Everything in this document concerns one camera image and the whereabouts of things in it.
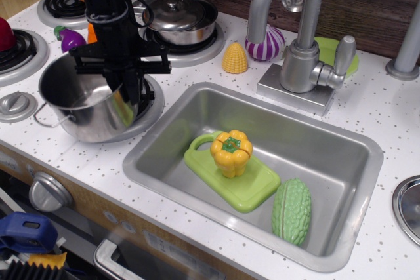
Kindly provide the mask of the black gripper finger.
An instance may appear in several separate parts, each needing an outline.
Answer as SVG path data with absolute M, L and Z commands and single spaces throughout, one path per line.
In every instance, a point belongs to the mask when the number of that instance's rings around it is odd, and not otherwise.
M 120 89 L 123 85 L 123 75 L 121 72 L 104 72 L 103 77 L 112 92 Z
M 135 71 L 126 71 L 123 74 L 123 84 L 130 103 L 138 103 L 140 100 L 140 83 Z

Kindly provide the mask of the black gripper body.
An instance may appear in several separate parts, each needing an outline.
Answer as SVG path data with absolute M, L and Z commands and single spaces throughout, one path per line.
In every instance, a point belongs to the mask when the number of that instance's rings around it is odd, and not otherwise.
M 80 74 L 128 75 L 169 74 L 167 48 L 144 40 L 129 9 L 119 14 L 85 13 L 93 25 L 97 42 L 75 47 L 69 54 Z

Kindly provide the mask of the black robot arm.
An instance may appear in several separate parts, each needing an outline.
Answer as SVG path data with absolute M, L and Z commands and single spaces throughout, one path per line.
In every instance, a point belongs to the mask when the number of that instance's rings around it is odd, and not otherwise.
M 124 101 L 138 104 L 144 74 L 170 73 L 167 48 L 139 35 L 131 0 L 84 2 L 96 42 L 70 50 L 76 72 L 102 75 L 111 90 L 123 90 Z

